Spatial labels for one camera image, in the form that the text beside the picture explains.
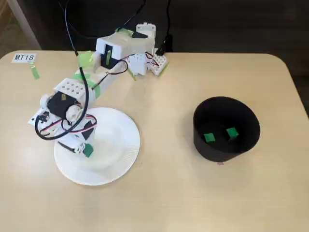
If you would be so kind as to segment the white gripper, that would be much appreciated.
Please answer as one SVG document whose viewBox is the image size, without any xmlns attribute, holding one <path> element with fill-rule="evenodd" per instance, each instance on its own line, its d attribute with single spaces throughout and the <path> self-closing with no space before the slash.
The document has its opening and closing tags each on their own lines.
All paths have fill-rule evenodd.
<svg viewBox="0 0 309 232">
<path fill-rule="evenodd" d="M 86 116 L 84 119 L 84 127 L 81 135 L 84 141 L 81 139 L 80 134 L 68 133 L 61 138 L 56 139 L 58 143 L 65 149 L 73 153 L 81 153 L 84 149 L 84 143 L 91 144 L 95 137 L 95 131 L 97 128 L 97 119 L 94 116 Z M 61 119 L 58 124 L 56 135 L 60 135 L 70 128 L 70 125 L 66 120 Z"/>
</svg>

